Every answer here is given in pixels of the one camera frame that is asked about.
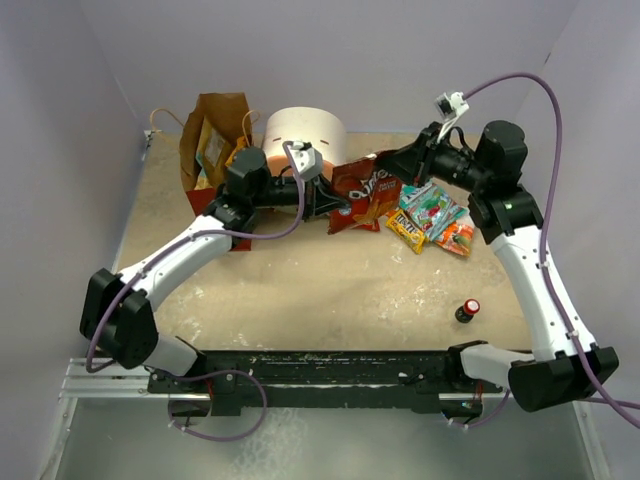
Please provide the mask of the orange kettle chips bag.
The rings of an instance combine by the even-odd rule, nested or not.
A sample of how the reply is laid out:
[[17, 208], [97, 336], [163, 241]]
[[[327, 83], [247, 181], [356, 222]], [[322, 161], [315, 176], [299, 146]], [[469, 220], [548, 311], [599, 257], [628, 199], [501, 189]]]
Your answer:
[[229, 168], [236, 155], [243, 149], [248, 148], [252, 145], [252, 140], [251, 137], [247, 137], [247, 136], [241, 136], [236, 140], [236, 144], [235, 147], [232, 149], [229, 157], [227, 158], [227, 160], [225, 161], [225, 167]]

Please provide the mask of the red Doritos chip bag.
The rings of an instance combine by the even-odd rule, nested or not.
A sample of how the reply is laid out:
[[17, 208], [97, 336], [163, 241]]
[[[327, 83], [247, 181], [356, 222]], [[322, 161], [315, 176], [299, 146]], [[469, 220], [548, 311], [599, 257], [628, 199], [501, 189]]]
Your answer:
[[397, 207], [402, 189], [402, 182], [382, 166], [390, 153], [371, 153], [333, 168], [333, 192], [347, 204], [330, 212], [329, 235], [351, 229], [380, 231], [379, 218]]

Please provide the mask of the gold foil snack bag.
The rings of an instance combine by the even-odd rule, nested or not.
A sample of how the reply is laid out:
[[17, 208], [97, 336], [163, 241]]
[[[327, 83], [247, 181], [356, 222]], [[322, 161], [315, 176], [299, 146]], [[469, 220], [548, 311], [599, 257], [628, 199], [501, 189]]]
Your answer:
[[203, 118], [195, 160], [201, 167], [196, 182], [197, 189], [217, 189], [225, 180], [225, 161], [235, 147], [237, 137], [233, 129], [221, 134], [207, 117]]

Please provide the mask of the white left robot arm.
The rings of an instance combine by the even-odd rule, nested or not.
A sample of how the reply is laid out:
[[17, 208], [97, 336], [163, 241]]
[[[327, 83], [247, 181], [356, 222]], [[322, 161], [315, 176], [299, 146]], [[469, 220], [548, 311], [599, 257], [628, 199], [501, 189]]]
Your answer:
[[286, 141], [288, 166], [272, 175], [264, 151], [246, 147], [227, 169], [215, 198], [179, 235], [147, 258], [118, 273], [101, 269], [89, 280], [79, 331], [89, 340], [86, 369], [101, 350], [125, 369], [150, 367], [170, 374], [184, 392], [202, 387], [204, 356], [186, 341], [159, 334], [154, 314], [194, 273], [231, 251], [241, 240], [255, 240], [262, 209], [294, 206], [290, 234], [304, 220], [345, 206], [323, 175], [321, 153], [310, 143]]

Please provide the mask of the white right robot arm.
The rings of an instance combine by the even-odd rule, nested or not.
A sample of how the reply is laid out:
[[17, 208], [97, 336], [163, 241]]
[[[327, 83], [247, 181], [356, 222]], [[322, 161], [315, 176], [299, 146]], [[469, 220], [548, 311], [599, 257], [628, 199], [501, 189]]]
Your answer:
[[467, 391], [479, 380], [511, 391], [527, 412], [586, 399], [618, 368], [614, 348], [601, 347], [573, 307], [542, 237], [544, 219], [520, 185], [528, 148], [517, 125], [492, 121], [476, 149], [439, 139], [440, 123], [416, 140], [380, 154], [377, 166], [404, 184], [440, 179], [468, 192], [468, 208], [485, 243], [502, 264], [528, 324], [528, 354], [474, 341], [450, 348], [446, 383]]

